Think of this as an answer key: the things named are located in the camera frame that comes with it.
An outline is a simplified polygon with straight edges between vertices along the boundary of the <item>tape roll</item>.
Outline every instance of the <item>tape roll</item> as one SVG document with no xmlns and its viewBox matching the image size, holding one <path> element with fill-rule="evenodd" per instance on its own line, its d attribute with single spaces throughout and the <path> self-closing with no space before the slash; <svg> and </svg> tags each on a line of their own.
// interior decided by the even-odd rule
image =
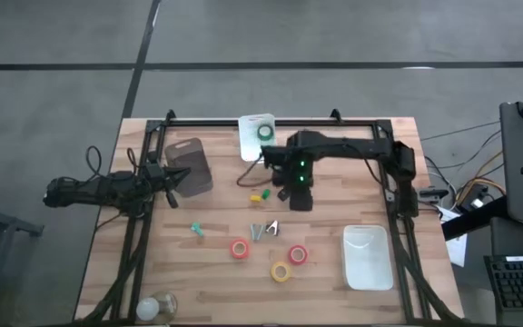
<svg viewBox="0 0 523 327">
<path fill-rule="evenodd" d="M 229 249 L 235 259 L 244 259 L 250 254 L 250 247 L 243 239 L 233 241 Z"/>
<path fill-rule="evenodd" d="M 258 138 L 262 141 L 270 141 L 273 137 L 273 127 L 270 124 L 261 124 L 258 127 Z"/>
<path fill-rule="evenodd" d="M 308 259 L 308 250 L 301 245 L 294 245 L 288 252 L 290 262 L 295 265 L 303 264 Z"/>
<path fill-rule="evenodd" d="M 271 267 L 270 275 L 276 282 L 286 282 L 290 279 L 290 266 L 287 263 L 276 262 Z"/>
</svg>

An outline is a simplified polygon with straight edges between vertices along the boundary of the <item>yellow tape roll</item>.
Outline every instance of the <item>yellow tape roll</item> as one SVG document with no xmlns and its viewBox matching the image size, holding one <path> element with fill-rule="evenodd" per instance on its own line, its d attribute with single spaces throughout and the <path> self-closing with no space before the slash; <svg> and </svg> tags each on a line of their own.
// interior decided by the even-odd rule
<svg viewBox="0 0 523 327">
<path fill-rule="evenodd" d="M 286 282 L 291 276 L 290 266 L 287 263 L 276 262 L 271 267 L 270 275 L 276 282 Z"/>
</svg>

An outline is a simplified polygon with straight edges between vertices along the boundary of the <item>green toy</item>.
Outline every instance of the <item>green toy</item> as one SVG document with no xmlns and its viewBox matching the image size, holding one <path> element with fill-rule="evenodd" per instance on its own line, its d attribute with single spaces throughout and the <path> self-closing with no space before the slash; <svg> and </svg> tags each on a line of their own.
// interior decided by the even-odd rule
<svg viewBox="0 0 523 327">
<path fill-rule="evenodd" d="M 191 230 L 196 232 L 199 236 L 203 237 L 203 231 L 201 230 L 201 224 L 200 223 L 193 223 L 191 225 Z"/>
<path fill-rule="evenodd" d="M 263 191 L 263 193 L 261 194 L 261 198 L 262 198 L 263 200 L 265 200 L 265 199 L 267 199 L 267 198 L 269 198 L 269 197 L 270 197 L 270 190 L 265 189 L 265 191 Z"/>
</svg>

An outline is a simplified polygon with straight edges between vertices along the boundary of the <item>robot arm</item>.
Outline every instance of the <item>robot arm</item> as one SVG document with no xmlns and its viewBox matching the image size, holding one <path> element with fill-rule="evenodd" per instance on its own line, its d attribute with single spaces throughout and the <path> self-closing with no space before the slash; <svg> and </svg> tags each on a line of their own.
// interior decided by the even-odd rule
<svg viewBox="0 0 523 327">
<path fill-rule="evenodd" d="M 417 194 L 411 186 L 415 178 L 415 155 L 411 148 L 389 139 L 349 139 L 327 137 L 315 131 L 300 131 L 288 138 L 286 146 L 263 146 L 263 162 L 274 169 L 273 184 L 284 186 L 280 198 L 289 197 L 291 210 L 310 211 L 313 163 L 325 158 L 374 159 L 395 180 L 397 213 L 417 216 Z"/>
<path fill-rule="evenodd" d="M 169 205 L 178 206 L 172 190 L 189 174 L 190 168 L 160 167 L 148 163 L 138 176 L 120 171 L 80 182 L 56 178 L 47 185 L 44 203 L 49 207 L 65 207 L 74 203 L 112 206 L 129 217 L 142 216 L 144 204 L 153 194 L 165 191 Z"/>
</svg>

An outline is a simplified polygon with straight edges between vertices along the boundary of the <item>red tape roll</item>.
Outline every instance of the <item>red tape roll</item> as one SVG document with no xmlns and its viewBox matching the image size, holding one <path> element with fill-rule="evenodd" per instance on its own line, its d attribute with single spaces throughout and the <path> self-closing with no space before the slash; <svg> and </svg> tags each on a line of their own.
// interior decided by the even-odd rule
<svg viewBox="0 0 523 327">
<path fill-rule="evenodd" d="M 294 245 L 290 248 L 288 256 L 292 264 L 303 264 L 308 259 L 308 251 L 301 245 Z"/>
<path fill-rule="evenodd" d="M 235 259 L 244 259 L 250 255 L 250 247 L 248 246 L 247 241 L 243 239 L 233 241 L 229 249 Z"/>
</svg>

